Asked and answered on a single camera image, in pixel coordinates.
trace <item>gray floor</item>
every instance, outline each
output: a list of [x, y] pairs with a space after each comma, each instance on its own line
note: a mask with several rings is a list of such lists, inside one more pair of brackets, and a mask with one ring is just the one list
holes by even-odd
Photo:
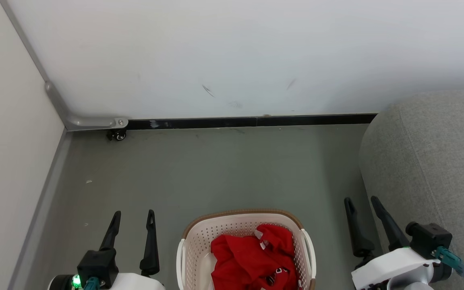
[[345, 197], [379, 243], [357, 165], [366, 127], [145, 130], [129, 131], [120, 142], [107, 141], [105, 132], [76, 133], [27, 288], [42, 290], [54, 275], [75, 273], [118, 210], [116, 262], [121, 272], [138, 273], [153, 209], [161, 263], [155, 279], [177, 289], [176, 248], [186, 225], [207, 213], [249, 207], [298, 216], [315, 246], [317, 289], [352, 288], [350, 272], [359, 259], [350, 248]]

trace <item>white wall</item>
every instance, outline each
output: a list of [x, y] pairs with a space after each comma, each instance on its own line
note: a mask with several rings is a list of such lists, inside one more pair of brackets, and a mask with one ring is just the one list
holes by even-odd
[[87, 115], [377, 112], [464, 88], [464, 0], [9, 3], [68, 105]]
[[0, 5], [0, 290], [8, 287], [63, 129]]

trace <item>whiteboard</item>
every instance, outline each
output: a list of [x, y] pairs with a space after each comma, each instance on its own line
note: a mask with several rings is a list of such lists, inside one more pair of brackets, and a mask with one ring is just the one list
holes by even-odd
[[464, 0], [8, 0], [72, 111], [377, 112], [464, 88]]

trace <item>basket handle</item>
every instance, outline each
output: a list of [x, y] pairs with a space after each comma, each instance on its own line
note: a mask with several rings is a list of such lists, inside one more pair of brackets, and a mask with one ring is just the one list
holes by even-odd
[[309, 256], [309, 259], [311, 260], [311, 279], [316, 278], [316, 255], [315, 255], [315, 248], [313, 246], [313, 241], [311, 241], [311, 237], [309, 237], [309, 234], [307, 233], [306, 230], [301, 229], [302, 233], [304, 234], [304, 240], [305, 243], [307, 244], [307, 248], [309, 249], [309, 252], [307, 252], [307, 255]]
[[182, 259], [184, 258], [182, 250], [184, 248], [184, 242], [185, 239], [182, 239], [178, 243], [178, 249], [176, 250], [176, 278], [178, 280], [178, 288], [180, 288], [180, 290], [184, 290], [184, 277], [182, 277], [182, 273], [184, 272], [182, 271]]

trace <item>teal cable connector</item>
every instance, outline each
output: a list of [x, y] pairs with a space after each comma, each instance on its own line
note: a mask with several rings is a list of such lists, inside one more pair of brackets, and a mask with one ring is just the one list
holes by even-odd
[[83, 290], [99, 290], [99, 279], [97, 277], [90, 277], [85, 283]]
[[464, 263], [460, 257], [456, 256], [453, 252], [445, 249], [443, 246], [439, 246], [438, 249], [434, 251], [434, 257], [453, 268], [458, 275], [464, 277]]

